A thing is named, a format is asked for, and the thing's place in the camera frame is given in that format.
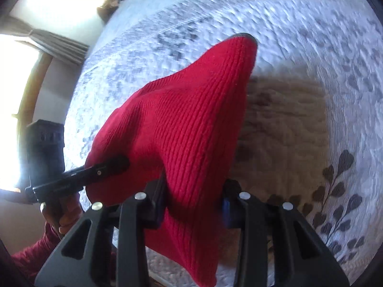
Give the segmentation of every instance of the red cloth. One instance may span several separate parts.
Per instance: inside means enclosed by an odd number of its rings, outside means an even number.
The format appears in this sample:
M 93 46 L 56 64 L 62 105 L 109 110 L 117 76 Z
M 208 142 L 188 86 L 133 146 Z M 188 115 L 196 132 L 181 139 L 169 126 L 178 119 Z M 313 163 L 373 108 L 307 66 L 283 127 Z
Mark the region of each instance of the red cloth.
M 130 168 L 87 187 L 92 202 L 123 202 L 165 168 L 170 200 L 146 245 L 176 261 L 201 287 L 216 283 L 220 197 L 246 107 L 257 45 L 234 37 L 189 67 L 150 82 L 108 118 L 86 166 L 123 153 Z
M 33 284 L 41 267 L 59 244 L 60 238 L 50 224 L 45 223 L 44 236 L 34 245 L 12 255 L 16 267 Z

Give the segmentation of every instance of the maroon sleeve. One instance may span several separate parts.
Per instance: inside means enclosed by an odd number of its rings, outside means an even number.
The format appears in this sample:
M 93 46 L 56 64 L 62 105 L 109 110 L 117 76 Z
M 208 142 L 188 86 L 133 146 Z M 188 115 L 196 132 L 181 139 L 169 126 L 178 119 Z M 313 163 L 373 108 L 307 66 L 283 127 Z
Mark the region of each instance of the maroon sleeve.
M 45 223 L 44 236 L 34 245 L 14 254 L 12 259 L 18 269 L 33 284 L 45 261 L 59 244 L 60 238 L 50 224 Z

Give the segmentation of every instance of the white quilted blanket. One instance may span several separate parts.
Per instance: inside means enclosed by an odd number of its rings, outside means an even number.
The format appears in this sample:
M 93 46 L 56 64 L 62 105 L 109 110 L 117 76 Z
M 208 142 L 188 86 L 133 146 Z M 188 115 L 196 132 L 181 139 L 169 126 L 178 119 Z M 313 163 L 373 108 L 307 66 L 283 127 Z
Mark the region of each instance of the white quilted blanket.
M 125 0 L 76 87 L 66 166 L 84 163 L 132 93 L 239 32 L 259 51 L 231 177 L 263 201 L 298 206 L 352 283 L 383 241 L 383 28 L 365 0 Z M 222 238 L 218 286 L 233 284 L 236 240 Z M 164 284 L 194 286 L 176 263 L 147 255 Z

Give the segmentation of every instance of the silver screw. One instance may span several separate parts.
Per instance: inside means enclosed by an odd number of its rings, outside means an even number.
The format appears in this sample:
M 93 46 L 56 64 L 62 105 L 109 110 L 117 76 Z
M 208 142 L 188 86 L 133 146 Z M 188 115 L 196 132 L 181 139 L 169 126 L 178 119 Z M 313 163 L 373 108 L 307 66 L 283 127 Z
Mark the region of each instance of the silver screw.
M 101 202 L 95 202 L 92 204 L 92 209 L 93 210 L 100 210 L 103 207 Z
M 146 199 L 146 193 L 145 192 L 138 192 L 135 194 L 136 200 L 144 200 Z
M 294 205 L 291 204 L 290 202 L 284 202 L 282 204 L 282 207 L 285 209 L 285 210 L 292 210 L 294 208 Z
M 245 191 L 242 191 L 242 192 L 239 194 L 239 198 L 240 198 L 241 200 L 248 200 L 250 197 L 251 197 L 250 193 L 245 192 Z

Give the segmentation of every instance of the gray curtain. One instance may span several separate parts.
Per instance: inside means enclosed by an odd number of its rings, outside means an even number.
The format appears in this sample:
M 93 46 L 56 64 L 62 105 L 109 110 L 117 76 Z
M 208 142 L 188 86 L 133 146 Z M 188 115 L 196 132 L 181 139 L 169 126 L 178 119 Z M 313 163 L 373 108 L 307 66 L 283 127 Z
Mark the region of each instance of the gray curtain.
M 81 65 L 89 46 L 61 35 L 41 29 L 33 29 L 25 22 L 7 16 L 0 27 L 0 34 L 9 35 L 15 40 L 33 44 L 42 51 L 63 62 Z

